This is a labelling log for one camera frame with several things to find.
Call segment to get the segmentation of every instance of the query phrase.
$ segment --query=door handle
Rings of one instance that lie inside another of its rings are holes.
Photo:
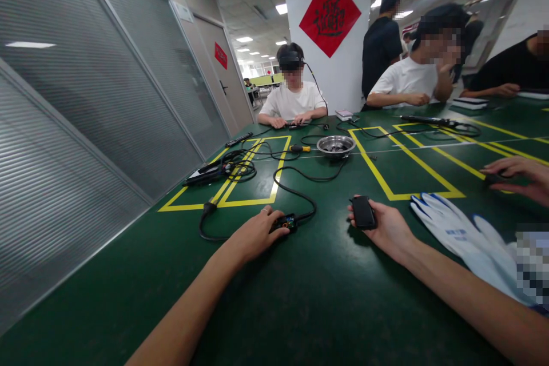
[[[221,88],[223,89],[223,93],[225,93],[225,95],[227,95],[227,92],[225,91],[225,89],[228,89],[229,86],[224,86],[223,82],[221,80],[219,80],[219,83],[221,83]]]

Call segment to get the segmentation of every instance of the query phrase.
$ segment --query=metal bowl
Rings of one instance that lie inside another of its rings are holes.
[[[355,147],[356,142],[348,136],[327,136],[316,144],[316,148],[320,152],[335,160],[346,157]]]

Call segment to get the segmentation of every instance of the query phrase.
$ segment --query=black device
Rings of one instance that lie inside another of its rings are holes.
[[[243,140],[247,140],[249,139],[251,136],[253,136],[253,133],[252,132],[248,132],[246,134],[244,134],[243,136],[239,137],[239,138],[236,138],[234,140],[231,140],[231,141],[228,141],[227,143],[225,143],[225,147],[232,147],[234,146],[235,144],[238,144],[240,143],[241,141]]]
[[[376,215],[368,200],[368,196],[354,197],[351,199],[356,227],[361,230],[373,230],[377,228]]]

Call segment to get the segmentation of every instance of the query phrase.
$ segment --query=forearm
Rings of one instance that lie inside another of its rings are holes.
[[[452,91],[452,78],[450,77],[449,72],[445,71],[439,73],[439,79],[436,84],[435,93],[433,94],[434,98],[442,103],[446,103],[452,95]]]
[[[394,104],[406,103],[406,94],[370,93],[366,99],[370,107],[385,107]]]
[[[217,301],[241,266],[222,246],[126,365],[189,364]]]
[[[270,125],[271,119],[272,119],[272,117],[269,116],[268,114],[265,114],[265,113],[260,113],[260,114],[257,115],[257,121],[260,124]]]
[[[491,96],[495,93],[496,88],[493,87],[491,89],[481,90],[481,91],[471,91],[468,89],[465,89],[462,91],[461,95],[459,97],[472,97],[472,98],[479,98],[479,97],[486,97]]]
[[[405,252],[399,263],[513,363],[547,361],[549,319],[420,241]]]
[[[328,115],[328,109],[326,107],[321,107],[315,110],[311,110],[309,114],[311,115],[311,118],[324,117]]]

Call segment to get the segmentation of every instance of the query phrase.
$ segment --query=red diamond paper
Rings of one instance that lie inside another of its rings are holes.
[[[299,27],[332,57],[361,14],[353,0],[312,0]]]
[[[223,49],[221,48],[221,46],[219,44],[217,44],[216,42],[216,59],[219,63],[221,63],[221,66],[223,66],[225,68],[225,70],[227,70],[227,53],[225,53],[223,51]]]

